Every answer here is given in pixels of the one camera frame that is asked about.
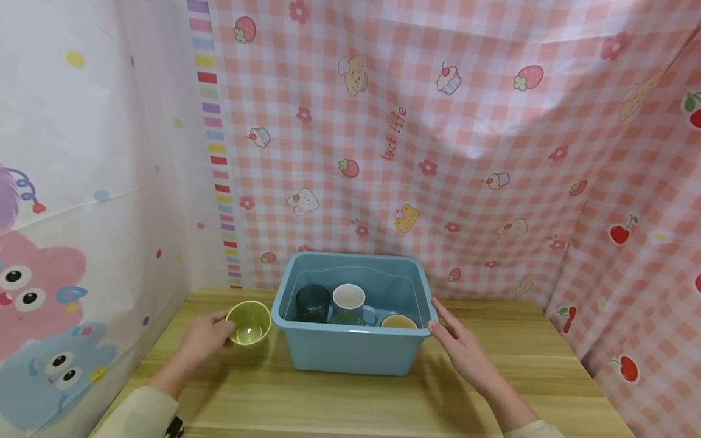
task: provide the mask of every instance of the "wooden tabletop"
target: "wooden tabletop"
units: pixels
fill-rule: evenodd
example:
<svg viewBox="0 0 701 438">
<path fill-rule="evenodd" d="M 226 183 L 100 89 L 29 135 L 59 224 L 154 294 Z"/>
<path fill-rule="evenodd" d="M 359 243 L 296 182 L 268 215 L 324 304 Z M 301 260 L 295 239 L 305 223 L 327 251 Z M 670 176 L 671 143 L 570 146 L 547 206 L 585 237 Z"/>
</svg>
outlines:
<svg viewBox="0 0 701 438">
<path fill-rule="evenodd" d="M 172 356 L 195 315 L 274 292 L 199 289 L 105 414 Z M 504 376 L 540 417 L 566 437 L 631 437 L 608 400 L 533 304 L 443 300 L 481 340 Z M 500 437 L 489 406 L 426 339 L 408 376 L 297 371 L 273 326 L 266 345 L 223 350 L 198 371 L 179 400 L 191 437 Z"/>
</svg>

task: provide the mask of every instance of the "blue cartoon creature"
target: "blue cartoon creature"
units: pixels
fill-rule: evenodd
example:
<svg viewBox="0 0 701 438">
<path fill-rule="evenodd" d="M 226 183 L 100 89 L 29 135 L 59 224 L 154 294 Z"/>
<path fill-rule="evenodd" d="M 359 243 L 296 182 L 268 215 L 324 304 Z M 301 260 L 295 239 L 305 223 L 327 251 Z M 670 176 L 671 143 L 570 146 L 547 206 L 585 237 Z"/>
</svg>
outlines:
<svg viewBox="0 0 701 438">
<path fill-rule="evenodd" d="M 101 322 L 84 322 L 19 349 L 0 366 L 0 414 L 35 431 L 70 412 L 117 355 L 113 344 L 98 346 L 106 331 Z"/>
</svg>

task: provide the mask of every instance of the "beige sleeve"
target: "beige sleeve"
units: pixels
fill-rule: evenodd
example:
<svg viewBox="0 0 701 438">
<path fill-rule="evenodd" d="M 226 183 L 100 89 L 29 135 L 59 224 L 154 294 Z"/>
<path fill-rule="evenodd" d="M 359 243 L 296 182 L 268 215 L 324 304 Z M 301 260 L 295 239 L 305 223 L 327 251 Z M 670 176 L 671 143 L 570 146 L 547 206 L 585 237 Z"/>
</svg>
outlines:
<svg viewBox="0 0 701 438">
<path fill-rule="evenodd" d="M 93 438 L 164 437 L 176 410 L 177 401 L 169 394 L 142 386 L 117 406 Z"/>
<path fill-rule="evenodd" d="M 564 435 L 543 420 L 506 432 L 504 438 L 564 438 Z"/>
</svg>

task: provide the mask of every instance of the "blue plastic bin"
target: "blue plastic bin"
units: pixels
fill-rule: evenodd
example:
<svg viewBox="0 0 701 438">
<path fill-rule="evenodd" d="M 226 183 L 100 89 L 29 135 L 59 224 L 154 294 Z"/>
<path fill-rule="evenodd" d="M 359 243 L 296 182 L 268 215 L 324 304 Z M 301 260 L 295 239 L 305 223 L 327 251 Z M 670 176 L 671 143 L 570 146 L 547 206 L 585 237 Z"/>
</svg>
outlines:
<svg viewBox="0 0 701 438">
<path fill-rule="evenodd" d="M 297 315 L 294 297 L 302 287 L 322 285 L 333 292 L 343 283 L 365 290 L 365 303 L 377 309 L 380 321 L 390 311 L 402 313 L 419 329 L 292 321 Z M 287 264 L 272 314 L 296 369 L 403 376 L 430 336 L 428 321 L 438 319 L 430 300 L 426 273 L 409 257 L 300 252 Z"/>
</svg>

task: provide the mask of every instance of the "hand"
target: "hand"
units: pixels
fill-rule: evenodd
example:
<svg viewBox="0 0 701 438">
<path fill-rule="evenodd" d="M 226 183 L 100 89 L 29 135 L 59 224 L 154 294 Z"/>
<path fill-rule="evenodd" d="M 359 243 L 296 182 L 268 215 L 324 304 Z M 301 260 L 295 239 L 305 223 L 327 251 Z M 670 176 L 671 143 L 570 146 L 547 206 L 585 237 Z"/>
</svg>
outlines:
<svg viewBox="0 0 701 438">
<path fill-rule="evenodd" d="M 217 324 L 226 317 L 227 313 L 227 310 L 223 310 L 195 317 L 180 340 L 175 355 L 180 360 L 197 367 L 222 346 L 230 345 L 229 335 L 236 325 L 232 321 Z"/>
<path fill-rule="evenodd" d="M 466 329 L 436 298 L 431 302 L 445 323 L 430 321 L 428 329 L 443 345 L 458 374 L 485 396 L 490 388 L 498 386 L 503 380 L 499 370 L 475 334 Z"/>
</svg>

